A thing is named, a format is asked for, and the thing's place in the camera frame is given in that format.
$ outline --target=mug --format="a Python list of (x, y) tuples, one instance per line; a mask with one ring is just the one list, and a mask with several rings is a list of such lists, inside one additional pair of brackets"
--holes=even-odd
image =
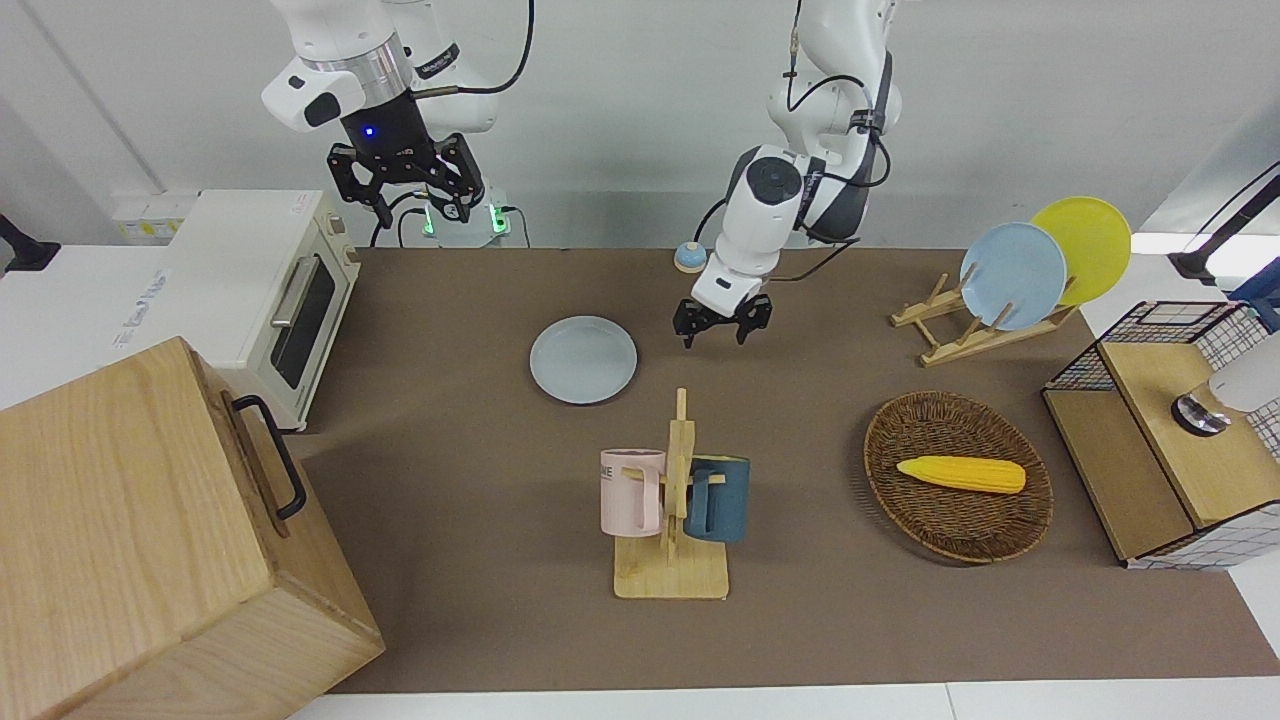
[[(640, 473), (643, 479), (628, 477)], [(600, 451), (600, 529), (622, 538), (662, 532), (662, 474), (667, 454), (660, 450)]]
[[(712, 542), (739, 542), (746, 536), (748, 479), (751, 461), (727, 455), (695, 455), (689, 486), (685, 534)], [(712, 482), (723, 475), (724, 482)]]

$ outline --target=black metal handle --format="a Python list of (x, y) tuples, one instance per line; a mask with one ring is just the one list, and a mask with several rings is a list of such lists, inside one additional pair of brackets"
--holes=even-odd
[(275, 425), (275, 418), (271, 416), (271, 409), (266, 406), (266, 401), (256, 395), (246, 395), (232, 401), (232, 410), (237, 413), (250, 407), (257, 407), (262, 411), (262, 419), (266, 420), (266, 429), (271, 433), (271, 442), (275, 443), (275, 451), (280, 454), (280, 461), (284, 462), (284, 471), (289, 474), (289, 484), (293, 486), (293, 500), (285, 502), (284, 507), (275, 511), (276, 518), (288, 520), (297, 515), (302, 510), (302, 506), (307, 503), (307, 488), (302, 486), (302, 477), (298, 475), (298, 469), (293, 464), (289, 448), (284, 447), (284, 436), (280, 434), (280, 428)]

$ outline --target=yellow plate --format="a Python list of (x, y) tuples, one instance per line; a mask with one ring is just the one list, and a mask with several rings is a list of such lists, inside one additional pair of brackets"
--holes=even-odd
[(1125, 268), (1133, 233), (1110, 202), (1097, 197), (1066, 197), (1032, 218), (1053, 236), (1066, 258), (1066, 275), (1075, 278), (1062, 293), (1062, 305), (1080, 305), (1111, 290)]

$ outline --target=wooden mug tree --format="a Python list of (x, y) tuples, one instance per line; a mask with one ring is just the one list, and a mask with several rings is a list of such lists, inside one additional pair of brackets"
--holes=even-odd
[[(689, 516), (686, 492), (694, 461), (694, 421), (687, 416), (687, 392), (676, 391), (676, 419), (667, 443), (667, 473), (663, 514), (657, 536), (613, 538), (613, 593), (621, 598), (724, 600), (728, 597), (728, 560), (722, 542), (707, 542), (685, 534)], [(626, 477), (644, 479), (639, 470)], [(723, 483), (724, 475), (712, 475)]]

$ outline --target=mug handle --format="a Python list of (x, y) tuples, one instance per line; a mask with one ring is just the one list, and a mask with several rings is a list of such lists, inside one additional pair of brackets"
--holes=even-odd
[(707, 534), (708, 524), (710, 518), (709, 512), (709, 500), (710, 500), (710, 470), (694, 470), (694, 483), (690, 488), (692, 491), (692, 502), (689, 503), (689, 525), (695, 533)]
[[(644, 503), (640, 506), (640, 532), (653, 533), (662, 527), (662, 498), (658, 497), (659, 486), (662, 486), (662, 478), (658, 477), (658, 470), (653, 468), (640, 468), (644, 473)], [(654, 514), (653, 521), (649, 521), (649, 509), (658, 507), (659, 511)]]

